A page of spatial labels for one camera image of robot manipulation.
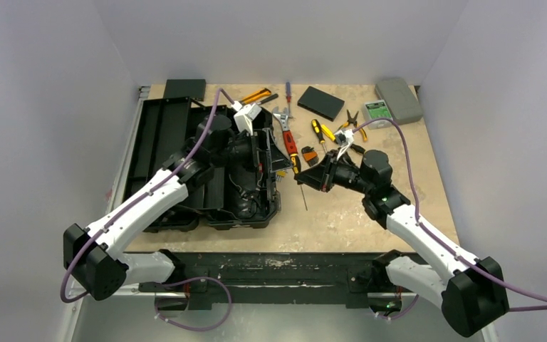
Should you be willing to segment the black plastic toolbox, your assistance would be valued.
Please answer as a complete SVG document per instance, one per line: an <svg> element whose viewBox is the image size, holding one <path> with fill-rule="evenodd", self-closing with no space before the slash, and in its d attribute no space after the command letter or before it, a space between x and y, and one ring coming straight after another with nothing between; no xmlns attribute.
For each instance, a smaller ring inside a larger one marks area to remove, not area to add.
<svg viewBox="0 0 547 342"><path fill-rule="evenodd" d="M276 189L277 148L274 119L267 109L252 121L252 133L240 133L235 110L228 105L197 105L185 98L146 100L142 104L123 200L130 199L162 168L173 170L172 161L189 152L209 117L226 123L223 162L189 162L179 173L188 184L188 197L167 209L146 230L188 232L201 221L219 230L235 227L265 228L281 211Z"/></svg>

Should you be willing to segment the yellow handled screwdriver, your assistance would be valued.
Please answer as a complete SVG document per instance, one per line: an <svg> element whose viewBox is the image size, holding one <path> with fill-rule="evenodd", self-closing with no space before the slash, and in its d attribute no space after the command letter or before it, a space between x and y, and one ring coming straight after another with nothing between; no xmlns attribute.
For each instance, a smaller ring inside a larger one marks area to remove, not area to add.
<svg viewBox="0 0 547 342"><path fill-rule="evenodd" d="M335 142L335 143L337 142L336 136L326 125L321 124L321 130L328 139L330 139L332 142Z"/></svg>

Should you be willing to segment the black handled pliers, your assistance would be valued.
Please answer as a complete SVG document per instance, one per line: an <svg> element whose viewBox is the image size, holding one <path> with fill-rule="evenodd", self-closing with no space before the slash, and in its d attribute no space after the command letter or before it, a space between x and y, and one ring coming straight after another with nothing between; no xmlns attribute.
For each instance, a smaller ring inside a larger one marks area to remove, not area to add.
<svg viewBox="0 0 547 342"><path fill-rule="evenodd" d="M233 185L236 192L239 194L241 200L245 202L252 202L258 209L261 209L260 192L258 190L249 190L239 184L237 184L229 175L230 183Z"/></svg>

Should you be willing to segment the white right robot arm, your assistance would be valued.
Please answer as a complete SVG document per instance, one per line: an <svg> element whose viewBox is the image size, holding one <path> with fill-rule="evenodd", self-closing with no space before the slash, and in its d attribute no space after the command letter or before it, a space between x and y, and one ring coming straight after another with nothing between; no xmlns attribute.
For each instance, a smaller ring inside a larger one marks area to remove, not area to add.
<svg viewBox="0 0 547 342"><path fill-rule="evenodd" d="M370 272L370 282L377 288L399 286L415 292L439 308L449 326L463 337L509 312L506 289L488 278L503 279L499 263L467 252L436 228L423 229L425 220L417 217L416 207L392 184L392 167L385 153L368 150L356 165L338 151L330 151L295 179L322 192L337 185L362 194L367 216L425 260L418 264L396 250L379 256Z"/></svg>

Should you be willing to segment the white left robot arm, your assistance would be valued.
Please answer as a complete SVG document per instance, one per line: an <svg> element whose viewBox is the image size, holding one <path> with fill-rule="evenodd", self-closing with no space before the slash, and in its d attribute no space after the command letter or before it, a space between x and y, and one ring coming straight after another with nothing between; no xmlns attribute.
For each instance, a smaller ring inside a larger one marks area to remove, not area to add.
<svg viewBox="0 0 547 342"><path fill-rule="evenodd" d="M184 281L180 262L172 253L159 250L133 254L126 251L136 236L167 210L210 181L217 168L259 166L259 140L253 131L254 114L236 113L233 118L210 114L197 126L196 136L164 161L135 194L87 227L72 224L63 234L61 300L72 303L67 285L75 279L84 294L96 301L112 296L121 286L158 283L176 291Z"/></svg>

